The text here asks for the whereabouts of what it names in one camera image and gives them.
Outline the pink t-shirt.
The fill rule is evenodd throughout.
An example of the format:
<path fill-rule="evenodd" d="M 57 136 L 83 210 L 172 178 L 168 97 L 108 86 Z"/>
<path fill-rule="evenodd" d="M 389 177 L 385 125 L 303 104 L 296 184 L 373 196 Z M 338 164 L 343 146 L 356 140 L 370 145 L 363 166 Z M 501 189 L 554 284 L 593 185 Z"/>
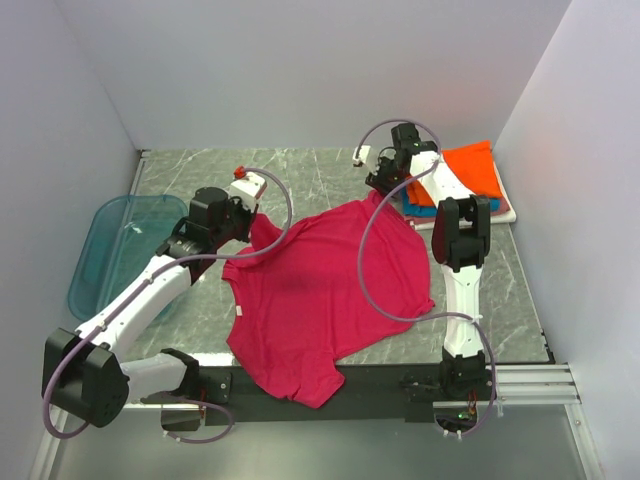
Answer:
<path fill-rule="evenodd" d="M 227 344 L 255 382 L 301 378 L 410 329 L 431 311 L 426 245 L 372 191 L 295 223 L 260 214 L 243 259 L 225 263 L 237 313 Z"/>

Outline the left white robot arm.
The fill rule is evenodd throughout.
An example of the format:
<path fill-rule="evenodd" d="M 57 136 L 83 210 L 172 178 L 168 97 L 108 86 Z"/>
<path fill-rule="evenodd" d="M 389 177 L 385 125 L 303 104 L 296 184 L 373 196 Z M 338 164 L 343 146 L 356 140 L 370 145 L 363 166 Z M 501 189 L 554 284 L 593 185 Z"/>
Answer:
<path fill-rule="evenodd" d="M 248 241 L 265 188 L 260 180 L 236 180 L 227 190 L 198 189 L 187 215 L 119 296 L 76 330 L 57 329 L 49 336 L 44 405 L 104 427 L 126 403 L 145 397 L 167 393 L 179 402 L 200 399 L 200 367 L 192 356 L 167 348 L 143 360 L 124 358 L 151 322 L 214 263 L 221 246 Z"/>

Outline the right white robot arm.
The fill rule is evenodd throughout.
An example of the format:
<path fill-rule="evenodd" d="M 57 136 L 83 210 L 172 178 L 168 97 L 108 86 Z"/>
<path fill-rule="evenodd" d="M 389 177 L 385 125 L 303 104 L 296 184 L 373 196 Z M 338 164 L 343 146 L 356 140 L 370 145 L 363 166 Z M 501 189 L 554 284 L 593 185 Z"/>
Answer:
<path fill-rule="evenodd" d="M 374 213 L 416 183 L 436 204 L 431 249 L 445 281 L 446 311 L 411 321 L 447 320 L 437 389 L 446 399 L 471 400 L 482 387 L 495 384 L 485 360 L 491 355 L 490 347 L 479 330 L 479 287 L 491 243 L 490 201 L 473 193 L 454 174 L 431 129 L 408 119 L 382 121 L 373 128 L 386 124 L 393 126 L 394 155 L 380 155 L 365 180 L 383 195 Z"/>

